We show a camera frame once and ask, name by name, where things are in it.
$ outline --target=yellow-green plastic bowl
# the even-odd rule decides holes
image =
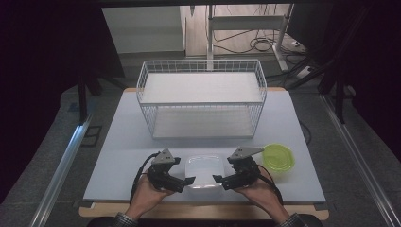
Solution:
[[[281,144],[269,144],[264,147],[263,166],[277,172],[285,172],[295,165],[291,149]]]

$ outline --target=table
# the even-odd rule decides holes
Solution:
[[[233,148],[238,145],[261,146],[264,145],[263,143],[277,142],[292,148],[296,160],[296,165],[290,174],[283,178],[280,176],[276,178],[286,208],[290,213],[308,213],[320,219],[327,219],[328,211],[326,209],[315,208],[316,204],[325,203],[325,198],[290,97],[288,92],[282,89],[282,91],[278,90],[280,89],[268,91],[266,109],[262,113],[258,130],[253,139],[160,141],[151,139],[139,106],[137,109],[134,108],[134,102],[136,102],[134,89],[127,89],[120,100],[84,195],[85,200],[95,201],[95,203],[91,208],[80,207],[79,213],[84,217],[97,217],[114,216],[116,212],[125,211],[131,192],[130,179],[133,179],[131,175],[135,172],[132,170],[142,164],[145,156],[148,156],[149,150],[154,152],[160,146],[168,146],[172,154],[177,154],[184,163],[185,158],[193,154],[210,153],[212,150],[218,155],[228,157],[234,152]],[[257,163],[261,162],[260,156],[260,154],[253,156]],[[226,174],[234,173],[228,162],[225,164],[225,172]],[[179,164],[173,167],[170,174],[183,175],[183,165]],[[294,194],[293,188],[295,187],[299,194]],[[184,190],[182,194],[176,193],[167,197],[164,203],[147,213],[145,218],[264,219],[269,216],[233,191],[225,191],[216,199],[194,197]]]

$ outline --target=person's left hand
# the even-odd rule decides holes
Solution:
[[[157,190],[149,181],[147,174],[143,174],[126,215],[138,220],[143,214],[159,204],[164,197],[173,193],[169,190]]]

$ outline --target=person's right hand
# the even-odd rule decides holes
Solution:
[[[263,167],[259,167],[260,173],[271,180],[270,174]],[[253,204],[266,211],[270,217],[277,223],[281,224],[289,218],[287,210],[280,204],[277,196],[267,183],[257,179],[253,184],[247,187],[234,189],[235,192],[244,195]]]

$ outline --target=white tabletop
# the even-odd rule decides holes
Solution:
[[[183,179],[185,161],[194,155],[214,154],[223,159],[225,175],[234,174],[227,161],[237,147],[264,147],[279,143],[290,148],[294,168],[276,176],[285,203],[324,202],[325,198],[288,92],[268,92],[263,112],[252,139],[153,140],[137,103],[135,92],[125,92],[100,151],[84,199],[89,201],[127,201],[138,168],[154,152],[168,148],[182,158],[170,175]],[[253,156],[261,164],[261,154]],[[186,188],[166,201],[247,201],[242,195],[221,190],[215,196],[194,195]]]

